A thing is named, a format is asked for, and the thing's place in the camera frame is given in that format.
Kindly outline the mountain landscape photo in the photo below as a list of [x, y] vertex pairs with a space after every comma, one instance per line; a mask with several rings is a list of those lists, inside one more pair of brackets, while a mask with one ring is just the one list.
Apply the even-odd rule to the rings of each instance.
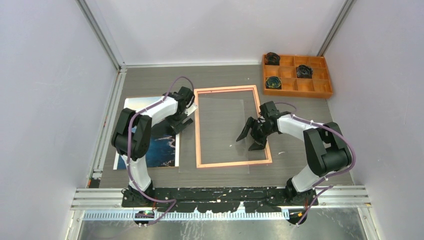
[[[131, 97], [124, 101], [124, 108], [143, 109], [158, 101], [159, 96]], [[180, 135], [162, 121], [152, 127], [149, 149], [145, 155], [148, 168], [178, 168]]]

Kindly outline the clear plastic sheet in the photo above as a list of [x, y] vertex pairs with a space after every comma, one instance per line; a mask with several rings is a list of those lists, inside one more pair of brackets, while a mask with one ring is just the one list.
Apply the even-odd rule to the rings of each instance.
[[199, 97], [194, 124], [181, 134], [179, 173], [247, 175], [245, 140], [236, 141], [245, 122], [242, 99]]

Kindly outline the pink wooden picture frame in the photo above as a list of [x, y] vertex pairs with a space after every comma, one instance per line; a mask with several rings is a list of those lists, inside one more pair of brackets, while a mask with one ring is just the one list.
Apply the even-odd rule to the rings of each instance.
[[248, 136], [237, 141], [249, 117], [259, 117], [260, 98], [255, 85], [197, 88], [195, 157], [197, 169], [212, 169], [273, 162], [270, 147], [249, 151]]

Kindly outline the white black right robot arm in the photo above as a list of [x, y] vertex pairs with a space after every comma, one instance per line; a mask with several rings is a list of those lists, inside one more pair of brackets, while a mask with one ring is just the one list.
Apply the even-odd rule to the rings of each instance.
[[291, 205], [299, 205], [326, 178], [349, 171], [356, 162], [353, 148], [335, 122], [319, 123], [279, 111], [275, 102], [259, 107], [259, 117], [249, 117], [237, 141], [253, 139], [249, 151], [263, 150], [271, 134], [287, 134], [304, 143], [307, 165], [285, 185], [283, 197]]

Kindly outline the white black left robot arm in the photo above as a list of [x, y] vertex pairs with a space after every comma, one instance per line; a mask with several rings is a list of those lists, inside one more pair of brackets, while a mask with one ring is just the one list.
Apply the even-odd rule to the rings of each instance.
[[128, 191], [141, 207], [148, 207], [154, 199], [153, 182], [148, 174], [146, 153], [149, 150], [152, 128], [166, 121], [176, 134], [193, 120], [196, 110], [195, 95], [188, 87], [167, 92], [150, 105], [133, 110], [124, 108], [118, 117], [111, 145], [123, 157], [129, 177]]

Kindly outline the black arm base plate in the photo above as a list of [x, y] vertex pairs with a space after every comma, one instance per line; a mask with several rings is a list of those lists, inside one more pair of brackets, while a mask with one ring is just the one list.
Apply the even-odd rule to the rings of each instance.
[[317, 205], [316, 192], [288, 193], [284, 188], [265, 187], [157, 187], [153, 200], [132, 194], [123, 188], [121, 205], [124, 208], [153, 208], [158, 212], [234, 213], [244, 207], [246, 213], [275, 213], [282, 207], [299, 206], [302, 209]]

